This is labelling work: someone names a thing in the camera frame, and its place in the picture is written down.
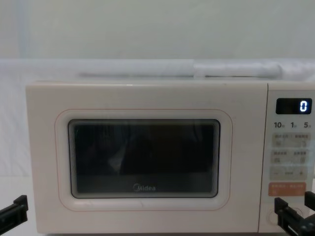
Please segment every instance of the white wall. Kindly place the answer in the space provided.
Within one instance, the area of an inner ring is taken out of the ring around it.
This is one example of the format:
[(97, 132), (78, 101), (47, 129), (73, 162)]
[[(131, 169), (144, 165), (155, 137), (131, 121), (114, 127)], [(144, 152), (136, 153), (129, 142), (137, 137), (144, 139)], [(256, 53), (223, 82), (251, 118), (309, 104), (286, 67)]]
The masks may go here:
[(0, 0), (0, 58), (19, 57), (16, 5), (13, 0)]
[(27, 58), (315, 57), (314, 0), (16, 1)]

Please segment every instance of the midea logo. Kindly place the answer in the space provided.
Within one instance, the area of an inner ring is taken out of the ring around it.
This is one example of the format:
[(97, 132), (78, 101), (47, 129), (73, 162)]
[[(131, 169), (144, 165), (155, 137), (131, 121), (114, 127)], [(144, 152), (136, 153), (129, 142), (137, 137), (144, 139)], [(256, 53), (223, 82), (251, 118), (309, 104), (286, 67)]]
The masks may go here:
[(140, 183), (135, 183), (133, 185), (133, 190), (135, 192), (154, 192), (156, 188), (154, 186), (141, 185)]

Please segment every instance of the microwave window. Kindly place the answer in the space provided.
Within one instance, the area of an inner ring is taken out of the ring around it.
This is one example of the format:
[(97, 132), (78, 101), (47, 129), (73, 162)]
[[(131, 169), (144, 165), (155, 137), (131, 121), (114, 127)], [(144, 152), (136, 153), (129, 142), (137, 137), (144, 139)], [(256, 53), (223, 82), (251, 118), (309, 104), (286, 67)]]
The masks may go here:
[(218, 193), (215, 119), (73, 119), (75, 198), (212, 198)]

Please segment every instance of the white microwave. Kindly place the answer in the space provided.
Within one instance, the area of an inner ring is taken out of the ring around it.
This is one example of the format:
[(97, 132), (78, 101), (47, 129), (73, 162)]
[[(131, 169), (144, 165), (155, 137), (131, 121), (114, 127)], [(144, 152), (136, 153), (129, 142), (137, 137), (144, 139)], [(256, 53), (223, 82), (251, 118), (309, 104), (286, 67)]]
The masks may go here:
[(281, 232), (304, 217), (315, 83), (36, 82), (27, 86), (40, 233)]

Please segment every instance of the orange button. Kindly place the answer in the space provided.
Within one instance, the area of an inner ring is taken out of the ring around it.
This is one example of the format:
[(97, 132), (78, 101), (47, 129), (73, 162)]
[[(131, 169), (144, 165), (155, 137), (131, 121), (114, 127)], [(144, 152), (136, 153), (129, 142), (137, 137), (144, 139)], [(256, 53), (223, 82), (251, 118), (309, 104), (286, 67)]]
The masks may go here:
[(304, 196), (304, 182), (272, 182), (269, 183), (269, 196)]

